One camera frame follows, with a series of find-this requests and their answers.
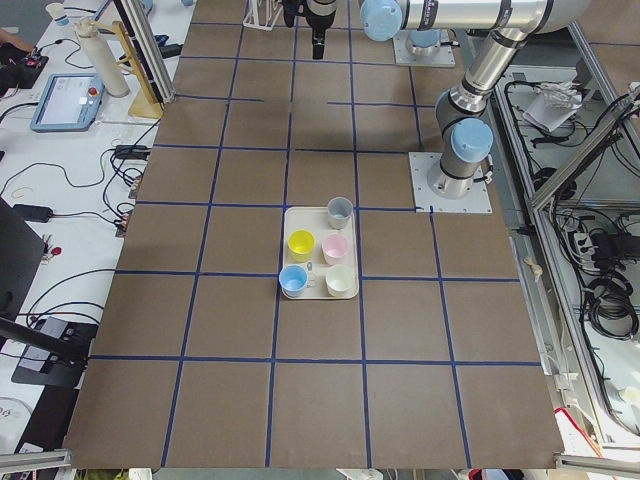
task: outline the white mounting plate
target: white mounting plate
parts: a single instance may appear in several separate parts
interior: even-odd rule
[[[409,36],[409,30],[400,30],[398,34],[393,37],[393,50],[396,54],[396,65],[410,65],[413,67],[445,67],[453,68],[456,66],[456,60],[453,56],[453,51],[449,46],[441,46],[436,53],[422,57],[420,55],[414,55],[407,50],[407,37]],[[450,41],[449,33],[447,30],[442,30],[440,41]]]
[[[441,153],[438,152],[410,152],[409,165],[411,166],[411,181],[413,183],[413,199],[416,204],[416,212],[429,213],[478,213],[489,215],[493,213],[491,201],[484,182],[474,183],[467,195],[458,200],[449,200],[436,194],[427,184],[427,173],[433,164],[440,161]],[[478,177],[483,176],[482,169],[476,172]]]

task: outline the white cylinder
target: white cylinder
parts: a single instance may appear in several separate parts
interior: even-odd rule
[[[107,93],[113,97],[124,97],[129,93],[129,85],[124,79],[116,59],[98,27],[90,18],[83,18],[74,26],[82,51],[89,57],[104,83]]]

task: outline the white tray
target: white tray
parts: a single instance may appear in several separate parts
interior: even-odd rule
[[[315,246],[313,247],[313,253],[311,260],[305,263],[295,262],[289,256],[287,248],[287,240],[289,236],[296,230],[307,230],[311,232],[315,238]],[[333,297],[327,290],[327,283],[324,276],[331,265],[327,264],[322,254],[322,241],[332,233],[340,233],[349,239],[349,253],[347,254],[344,265],[353,267],[355,272],[355,284],[354,287],[342,297]],[[299,297],[289,297],[286,293],[282,294],[290,298],[291,300],[346,300],[353,298],[358,294],[359,275],[358,275],[358,255],[356,244],[356,228],[353,220],[353,216],[349,219],[349,223],[346,228],[342,230],[335,230],[329,225],[327,219],[327,207],[291,207],[284,214],[284,241],[282,242],[283,249],[283,264],[282,268],[288,265],[301,265],[315,274],[315,282],[309,279],[309,285],[302,292]]]

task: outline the blue joint cap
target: blue joint cap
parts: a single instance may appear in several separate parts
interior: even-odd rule
[[[411,30],[411,33],[409,33],[411,43],[420,48],[437,45],[440,42],[441,36],[442,31],[437,28],[432,30]]]
[[[478,118],[465,118],[453,129],[451,146],[464,162],[478,163],[485,159],[493,145],[491,128]]]
[[[371,40],[384,42],[402,27],[402,9],[395,0],[365,0],[360,8],[364,33]]]

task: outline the white table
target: white table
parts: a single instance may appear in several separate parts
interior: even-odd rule
[[[84,8],[96,9],[99,0],[86,0]],[[155,34],[169,35],[168,43],[183,43],[189,28],[193,7],[185,8],[180,0],[155,0],[154,8],[149,20]],[[52,43],[59,38],[75,40],[75,34],[70,27],[60,27],[51,23],[39,46]],[[122,54],[122,48],[115,37],[109,40],[109,45],[116,57]],[[13,105],[39,100],[44,86],[53,73],[81,73],[94,72],[94,69],[79,70],[64,62],[64,58],[76,46],[71,42],[63,42],[44,50],[43,54],[50,57],[43,74],[33,89],[22,90],[14,97],[0,100],[0,112],[4,112]],[[76,53],[71,61],[79,65],[90,65],[86,55],[81,51]],[[166,60],[169,73],[173,77],[178,64],[178,57]],[[105,95],[96,122],[87,132],[82,133],[34,133],[29,124],[35,111],[34,108],[20,109],[11,113],[0,124],[0,150],[5,151],[5,157],[0,162],[0,189],[13,174],[35,162],[47,162],[64,166],[71,180],[76,184],[87,184],[97,181],[101,177],[99,164],[100,154],[116,144],[131,144],[140,137],[150,125],[150,119],[135,118],[127,111],[133,98],[140,89],[134,76],[127,77],[131,93],[124,98],[112,98]],[[151,146],[157,129],[153,129],[142,140],[141,144]],[[75,213],[93,211],[104,213],[114,218],[102,201],[105,184],[111,178],[113,170],[108,162],[108,155],[104,157],[106,170],[105,180],[91,188],[71,188],[65,181],[59,169],[38,166],[12,181],[3,198],[7,203],[46,205],[55,213]],[[116,179],[109,187],[109,199],[112,205],[127,200],[129,188]],[[46,224],[29,224],[39,235],[52,235],[52,243],[62,247],[62,255],[53,258],[47,265],[41,265],[33,282],[29,295],[23,305],[25,312],[32,303],[56,282],[74,274],[94,269],[115,268],[122,239],[115,237],[115,227],[95,217],[76,217],[69,219],[53,219]],[[36,311],[42,312],[47,308],[69,301],[88,301],[104,305],[111,280],[112,272],[96,273],[72,280],[61,286],[39,303]],[[70,311],[87,313],[100,319],[100,310],[95,307],[73,306]],[[83,321],[79,317],[61,317],[70,321]],[[7,341],[2,349],[3,353],[21,355],[24,345]],[[33,409],[38,402],[43,387],[34,385],[19,385],[11,382],[11,375],[18,360],[0,356],[0,397],[19,399]],[[9,445],[12,441],[17,444],[22,431],[0,431],[0,445]]]

